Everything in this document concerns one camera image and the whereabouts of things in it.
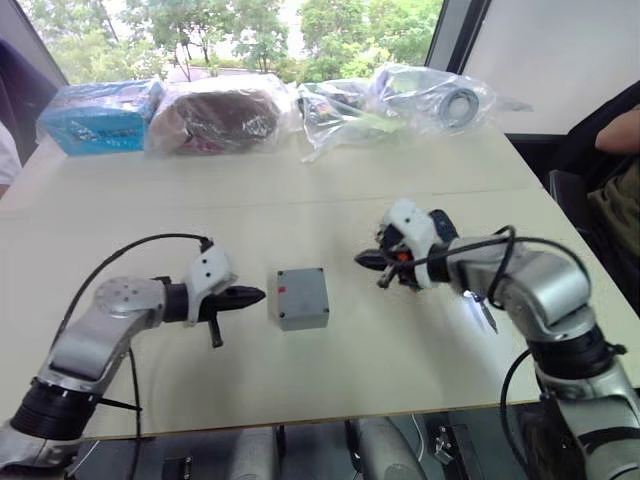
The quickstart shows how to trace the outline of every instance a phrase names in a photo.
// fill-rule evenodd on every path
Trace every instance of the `silver robotic arm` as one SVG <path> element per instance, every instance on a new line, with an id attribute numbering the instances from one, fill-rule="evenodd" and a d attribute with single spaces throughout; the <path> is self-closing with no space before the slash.
<path id="1" fill-rule="evenodd" d="M 264 298 L 253 287 L 232 287 L 226 254 L 210 246 L 184 283 L 168 278 L 108 280 L 94 302 L 54 343 L 17 413 L 0 428 L 0 471 L 10 465 L 56 468 L 69 463 L 82 432 L 127 355 L 131 339 L 162 322 L 208 321 L 214 346 L 222 344 L 219 311 Z"/>
<path id="2" fill-rule="evenodd" d="M 640 400 L 616 358 L 620 349 L 604 340 L 588 305 L 586 271 L 501 236 L 443 243 L 433 219 L 407 199 L 386 213 L 378 242 L 386 261 L 380 286 L 395 276 L 419 289 L 446 282 L 506 310 L 527 340 L 543 396 L 557 404 L 558 420 L 579 446 L 589 480 L 640 476 Z"/>

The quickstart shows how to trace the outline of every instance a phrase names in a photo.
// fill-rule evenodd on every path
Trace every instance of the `gray box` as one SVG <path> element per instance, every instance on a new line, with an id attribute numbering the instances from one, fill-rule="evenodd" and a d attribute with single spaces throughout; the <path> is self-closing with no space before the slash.
<path id="1" fill-rule="evenodd" d="M 329 297 L 322 268 L 278 272 L 278 315 L 283 330 L 327 326 Z"/>

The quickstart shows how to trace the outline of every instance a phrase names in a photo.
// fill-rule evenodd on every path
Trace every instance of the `person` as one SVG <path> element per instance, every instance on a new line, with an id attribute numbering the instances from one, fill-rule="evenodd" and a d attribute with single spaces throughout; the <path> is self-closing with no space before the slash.
<path id="1" fill-rule="evenodd" d="M 588 199 L 596 223 L 596 255 L 640 315 L 640 105 L 604 127 L 595 147 L 634 157 L 624 173 Z"/>
<path id="2" fill-rule="evenodd" d="M 21 170 L 16 143 L 9 130 L 0 122 L 0 198 Z"/>

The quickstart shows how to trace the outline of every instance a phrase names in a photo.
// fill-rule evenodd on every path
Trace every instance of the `white wall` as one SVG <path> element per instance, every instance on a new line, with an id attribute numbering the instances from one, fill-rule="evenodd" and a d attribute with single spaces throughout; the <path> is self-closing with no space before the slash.
<path id="1" fill-rule="evenodd" d="M 0 0 L 0 37 L 18 50 L 54 85 L 66 83 L 60 70 L 42 47 L 35 31 L 25 23 L 13 0 Z"/>
<path id="2" fill-rule="evenodd" d="M 640 80 L 640 1 L 493 0 L 464 73 L 533 106 L 506 133 L 567 133 Z"/>

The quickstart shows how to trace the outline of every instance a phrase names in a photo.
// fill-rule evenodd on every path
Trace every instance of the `window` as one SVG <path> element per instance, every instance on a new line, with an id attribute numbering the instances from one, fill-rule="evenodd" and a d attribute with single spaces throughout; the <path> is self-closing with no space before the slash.
<path id="1" fill-rule="evenodd" d="M 70 83 L 423 65 L 443 0 L 18 0 Z"/>

